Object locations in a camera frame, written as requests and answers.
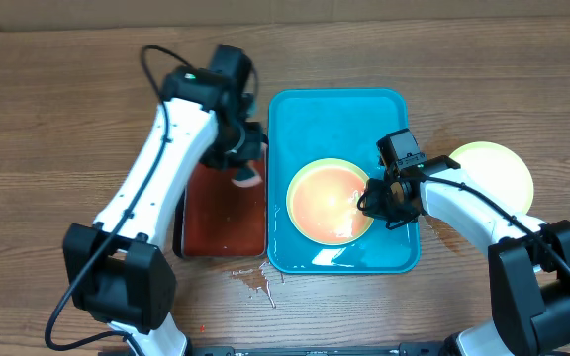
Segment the green and orange sponge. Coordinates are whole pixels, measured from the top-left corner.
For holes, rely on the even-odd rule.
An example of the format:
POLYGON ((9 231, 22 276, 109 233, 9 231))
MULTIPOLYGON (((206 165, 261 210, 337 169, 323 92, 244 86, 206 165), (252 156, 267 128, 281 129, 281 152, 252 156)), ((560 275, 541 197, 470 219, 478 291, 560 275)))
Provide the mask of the green and orange sponge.
POLYGON ((263 182, 261 175, 251 165, 246 165, 237 170, 232 182, 240 188, 250 188, 263 182))

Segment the yellow plate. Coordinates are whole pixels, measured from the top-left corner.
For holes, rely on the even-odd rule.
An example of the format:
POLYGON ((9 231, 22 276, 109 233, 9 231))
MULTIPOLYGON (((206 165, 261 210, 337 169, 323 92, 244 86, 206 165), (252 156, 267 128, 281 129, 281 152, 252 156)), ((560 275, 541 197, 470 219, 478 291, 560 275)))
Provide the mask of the yellow plate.
POLYGON ((490 194, 517 212, 527 213, 534 197, 531 173, 523 160, 507 147, 476 141, 455 149, 450 157, 490 194))
POLYGON ((302 235, 321 245, 357 240, 373 223, 357 208, 367 181, 362 169, 343 159, 323 158, 305 165, 287 190, 290 221, 302 235))

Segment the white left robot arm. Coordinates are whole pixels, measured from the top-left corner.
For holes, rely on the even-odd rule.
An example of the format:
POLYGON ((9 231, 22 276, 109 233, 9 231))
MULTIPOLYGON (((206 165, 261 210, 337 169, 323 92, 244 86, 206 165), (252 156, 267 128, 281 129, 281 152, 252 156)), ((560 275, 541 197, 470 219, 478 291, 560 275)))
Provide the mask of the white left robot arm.
POLYGON ((46 345, 68 302, 109 325, 137 355, 182 355, 186 336, 170 313, 176 278, 161 249, 168 226, 199 164, 235 171, 238 187, 261 183, 254 164, 266 136, 248 120, 254 96, 245 92, 255 68, 180 66, 153 88, 159 104, 154 124, 123 185, 90 226, 74 223, 63 255, 69 287, 45 331, 46 345))

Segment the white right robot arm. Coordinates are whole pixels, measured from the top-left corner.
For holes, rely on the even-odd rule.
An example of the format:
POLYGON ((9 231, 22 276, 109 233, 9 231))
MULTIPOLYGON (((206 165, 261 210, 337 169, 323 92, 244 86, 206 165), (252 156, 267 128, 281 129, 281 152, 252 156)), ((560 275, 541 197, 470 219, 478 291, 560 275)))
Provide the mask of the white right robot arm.
POLYGON ((488 261, 491 318, 449 336, 441 355, 549 355, 570 344, 570 222, 516 211, 451 158, 381 155, 357 208, 389 230, 438 219, 488 261))

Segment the blue plastic tray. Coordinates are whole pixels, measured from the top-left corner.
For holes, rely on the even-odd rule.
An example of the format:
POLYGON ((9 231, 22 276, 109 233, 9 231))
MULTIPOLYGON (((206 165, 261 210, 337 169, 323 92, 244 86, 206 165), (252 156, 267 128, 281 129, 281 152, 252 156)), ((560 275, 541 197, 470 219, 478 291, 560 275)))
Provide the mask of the blue plastic tray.
POLYGON ((359 238, 343 245, 312 241, 295 228, 286 195, 295 174, 323 158, 338 158, 380 179, 377 141, 407 127, 403 97, 388 88, 298 89, 270 102, 267 158, 267 255, 292 274, 399 274, 419 261, 416 223, 394 230, 376 220, 359 238))

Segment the black rectangular wash basin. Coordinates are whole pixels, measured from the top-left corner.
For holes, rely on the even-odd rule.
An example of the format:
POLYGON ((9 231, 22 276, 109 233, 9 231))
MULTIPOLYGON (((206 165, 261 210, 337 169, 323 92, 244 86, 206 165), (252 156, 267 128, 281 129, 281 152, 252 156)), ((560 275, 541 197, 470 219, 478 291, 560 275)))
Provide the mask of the black rectangular wash basin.
POLYGON ((265 156, 254 163, 262 182, 241 188, 233 170, 197 165, 176 206, 172 250, 180 258, 256 257, 266 250, 265 156))

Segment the cardboard backdrop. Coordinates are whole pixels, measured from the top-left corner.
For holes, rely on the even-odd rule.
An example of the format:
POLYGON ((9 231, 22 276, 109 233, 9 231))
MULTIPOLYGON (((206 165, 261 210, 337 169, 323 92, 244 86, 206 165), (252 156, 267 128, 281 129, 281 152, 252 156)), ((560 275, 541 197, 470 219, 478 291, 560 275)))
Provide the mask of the cardboard backdrop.
POLYGON ((0 0, 0 32, 570 16, 570 0, 0 0))

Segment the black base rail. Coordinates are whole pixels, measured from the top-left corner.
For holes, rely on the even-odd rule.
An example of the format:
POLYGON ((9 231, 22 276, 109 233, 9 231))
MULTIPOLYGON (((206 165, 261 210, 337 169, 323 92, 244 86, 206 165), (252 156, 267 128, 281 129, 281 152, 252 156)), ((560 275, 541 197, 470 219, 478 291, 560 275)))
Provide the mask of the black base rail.
POLYGON ((255 348, 234 349, 232 346, 194 347, 188 345, 182 356, 444 356, 457 355, 443 341, 404 342, 388 347, 338 348, 255 348))

